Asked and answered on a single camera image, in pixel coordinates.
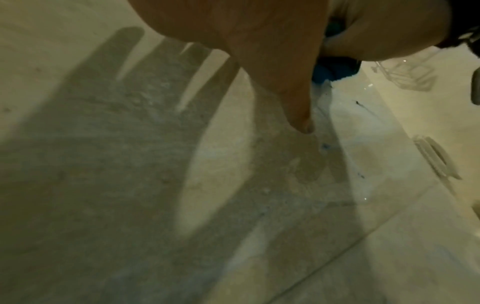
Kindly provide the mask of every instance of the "hand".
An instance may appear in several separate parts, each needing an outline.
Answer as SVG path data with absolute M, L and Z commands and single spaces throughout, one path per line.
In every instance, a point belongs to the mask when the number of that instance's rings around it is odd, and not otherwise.
M 442 42 L 450 32 L 447 0 L 330 0 L 330 17 L 346 30 L 325 39 L 322 57 L 381 61 Z
M 310 83 L 328 0 L 129 1 L 159 33 L 228 52 L 278 96 L 294 128 L 313 132 Z

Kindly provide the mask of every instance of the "blue object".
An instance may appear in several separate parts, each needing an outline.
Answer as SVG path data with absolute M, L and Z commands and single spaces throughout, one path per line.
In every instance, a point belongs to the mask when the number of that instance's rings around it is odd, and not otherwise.
M 328 24 L 325 37 L 330 37 L 343 32 L 342 24 L 331 22 Z M 361 61 L 349 57 L 319 58 L 313 69 L 312 81 L 321 85 L 325 80 L 336 81 L 355 75 L 360 70 Z

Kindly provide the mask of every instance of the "marble surface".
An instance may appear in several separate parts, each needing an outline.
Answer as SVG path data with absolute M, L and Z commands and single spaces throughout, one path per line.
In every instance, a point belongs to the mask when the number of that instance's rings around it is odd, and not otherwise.
M 6 3 L 2 303 L 478 298 L 478 220 L 363 73 L 312 89 L 306 136 L 127 5 Z

